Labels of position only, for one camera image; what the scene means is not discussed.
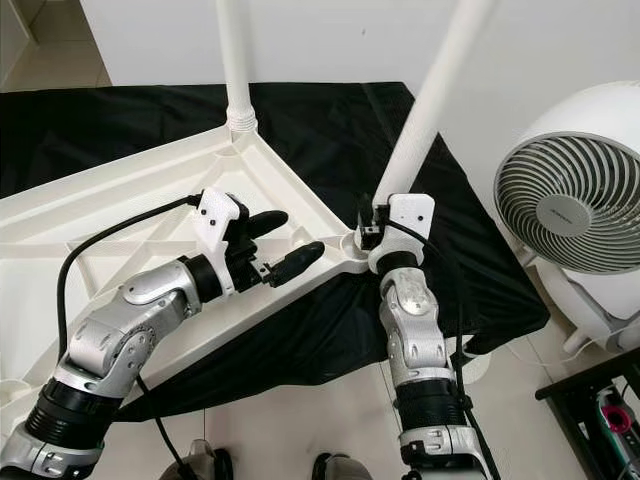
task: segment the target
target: electric fan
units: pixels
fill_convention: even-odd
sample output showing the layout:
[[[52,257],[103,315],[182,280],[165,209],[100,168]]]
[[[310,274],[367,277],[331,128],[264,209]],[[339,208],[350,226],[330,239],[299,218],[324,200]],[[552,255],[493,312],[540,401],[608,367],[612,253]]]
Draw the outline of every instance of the electric fan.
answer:
[[[640,81],[583,90],[543,115],[506,156],[494,195],[577,327],[565,350],[639,346]]]

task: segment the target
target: black cloth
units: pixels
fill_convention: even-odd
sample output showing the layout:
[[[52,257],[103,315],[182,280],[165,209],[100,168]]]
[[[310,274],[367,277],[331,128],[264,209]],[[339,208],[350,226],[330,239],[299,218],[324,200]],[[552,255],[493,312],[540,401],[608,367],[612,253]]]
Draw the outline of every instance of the black cloth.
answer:
[[[403,84],[256,84],[259,131],[350,227],[373,194],[413,97]],[[223,86],[115,87],[2,95],[2,196],[221,125]],[[453,278],[469,299],[469,351],[485,353],[544,326],[548,312],[438,136],[414,191],[436,201],[429,259],[440,326],[455,333]],[[211,407],[281,384],[320,384],[386,358],[379,281],[342,274],[153,389],[158,414]],[[120,420],[150,418],[144,399]]]

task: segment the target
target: fan grille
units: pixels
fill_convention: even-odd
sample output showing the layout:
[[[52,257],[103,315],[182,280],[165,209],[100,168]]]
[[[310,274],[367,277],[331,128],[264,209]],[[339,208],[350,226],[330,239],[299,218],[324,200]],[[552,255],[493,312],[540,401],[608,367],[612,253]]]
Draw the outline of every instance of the fan grille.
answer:
[[[502,164],[496,203],[515,235],[562,267],[640,266],[640,161],[615,145],[581,136],[528,143]]]

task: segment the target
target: white pole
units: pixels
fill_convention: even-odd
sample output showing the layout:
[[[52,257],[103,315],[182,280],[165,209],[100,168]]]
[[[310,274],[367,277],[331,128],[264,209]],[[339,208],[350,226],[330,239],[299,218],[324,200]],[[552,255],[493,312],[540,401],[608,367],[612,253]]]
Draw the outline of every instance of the white pole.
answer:
[[[374,208],[408,193],[438,133],[438,120],[461,66],[496,0],[459,0],[444,43],[422,84],[373,197]]]
[[[242,22],[237,0],[217,0],[222,64],[227,84],[227,125],[232,132],[251,132],[258,125],[249,97],[247,64],[243,49]]]

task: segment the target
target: tile floor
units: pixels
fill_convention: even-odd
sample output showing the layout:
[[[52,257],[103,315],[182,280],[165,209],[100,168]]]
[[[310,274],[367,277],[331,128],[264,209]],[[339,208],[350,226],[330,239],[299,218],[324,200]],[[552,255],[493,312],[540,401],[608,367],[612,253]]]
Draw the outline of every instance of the tile floor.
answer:
[[[29,28],[37,45],[25,53],[2,91],[111,85],[79,0],[45,2]]]
[[[47,2],[30,24],[39,46],[4,90],[111,84],[77,0]],[[577,360],[562,342],[571,326],[529,271],[549,305],[548,325],[492,354],[489,370],[469,385],[475,412],[505,480],[579,480],[585,474],[536,389],[607,358],[597,347]],[[174,444],[227,447],[238,480],[308,479],[314,458],[341,451],[363,461],[375,479],[399,479],[395,392],[388,364],[374,364],[318,387],[281,386],[228,405],[166,419]],[[117,424],[92,478],[155,479],[171,462],[152,422]]]

